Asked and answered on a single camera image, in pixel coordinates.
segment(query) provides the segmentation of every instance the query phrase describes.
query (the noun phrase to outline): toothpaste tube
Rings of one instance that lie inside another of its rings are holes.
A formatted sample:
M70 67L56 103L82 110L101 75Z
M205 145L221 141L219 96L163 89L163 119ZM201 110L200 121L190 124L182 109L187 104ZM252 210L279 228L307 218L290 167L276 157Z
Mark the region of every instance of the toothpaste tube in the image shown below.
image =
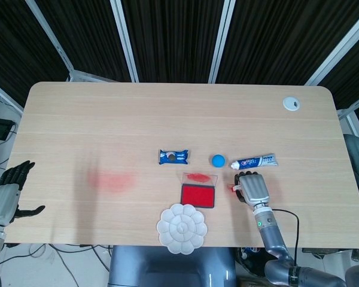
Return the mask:
M188 150L185 149L184 151L163 151L160 150L160 164L164 163L181 163L187 164L187 152Z
M250 169L258 166L277 166L275 154L266 154L261 157L245 158L232 163L232 169Z

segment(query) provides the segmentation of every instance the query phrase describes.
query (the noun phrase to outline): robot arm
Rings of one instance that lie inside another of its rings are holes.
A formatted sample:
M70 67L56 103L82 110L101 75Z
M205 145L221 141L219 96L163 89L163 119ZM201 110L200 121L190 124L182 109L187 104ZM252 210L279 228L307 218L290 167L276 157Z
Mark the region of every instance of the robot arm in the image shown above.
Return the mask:
M235 176L234 190L239 201L253 208L255 221L266 251L277 260L266 263L266 278L275 285L299 287L345 287L345 282L312 268L294 265L269 204L269 192L262 175L241 172Z
M0 177L0 251L4 244L4 228L15 218L34 216L42 212L45 206L35 210L19 210L19 198L29 170L35 163L26 161L14 168L6 170Z

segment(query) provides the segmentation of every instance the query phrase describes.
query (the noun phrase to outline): blue ball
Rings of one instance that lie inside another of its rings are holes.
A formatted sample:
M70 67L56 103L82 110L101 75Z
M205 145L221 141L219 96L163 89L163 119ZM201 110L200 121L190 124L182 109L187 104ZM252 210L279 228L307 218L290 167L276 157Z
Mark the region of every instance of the blue ball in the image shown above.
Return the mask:
M211 159L211 163L215 167L223 167L225 165L225 158L223 157L223 155L216 154Z

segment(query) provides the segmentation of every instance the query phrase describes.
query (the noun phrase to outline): robotic hand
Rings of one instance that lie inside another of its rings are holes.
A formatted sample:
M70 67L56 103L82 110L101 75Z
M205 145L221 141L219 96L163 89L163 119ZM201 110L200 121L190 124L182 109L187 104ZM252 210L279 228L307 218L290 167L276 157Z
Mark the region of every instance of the robotic hand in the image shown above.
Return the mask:
M277 257L266 263L264 272L275 285L299 287L345 287L346 283L331 274L307 267L298 267L288 253L272 209L268 206L270 195L262 175L241 172L235 175L233 188L239 201L253 208L253 213L264 247Z
M29 160L11 169L6 170L0 177L0 251L4 244L4 228L15 218L34 216L42 212L44 205L35 210L19 210L19 198L29 170L35 163Z

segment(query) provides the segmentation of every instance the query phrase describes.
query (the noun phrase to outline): table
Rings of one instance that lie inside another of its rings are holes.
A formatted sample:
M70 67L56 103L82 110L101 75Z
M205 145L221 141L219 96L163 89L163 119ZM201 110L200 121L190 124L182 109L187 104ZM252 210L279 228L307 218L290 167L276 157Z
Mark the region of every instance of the table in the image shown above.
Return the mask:
M291 112L282 100L294 96ZM159 149L190 150L189 165L158 165ZM159 245L156 224L180 202L184 172L218 176L199 209L204 246L262 246L252 211L228 191L236 171L210 165L274 152L260 167L270 206L300 218L300 246L359 248L359 195L330 92L323 87L38 83L29 92L8 166L36 162L8 242ZM276 212L287 246L296 220Z

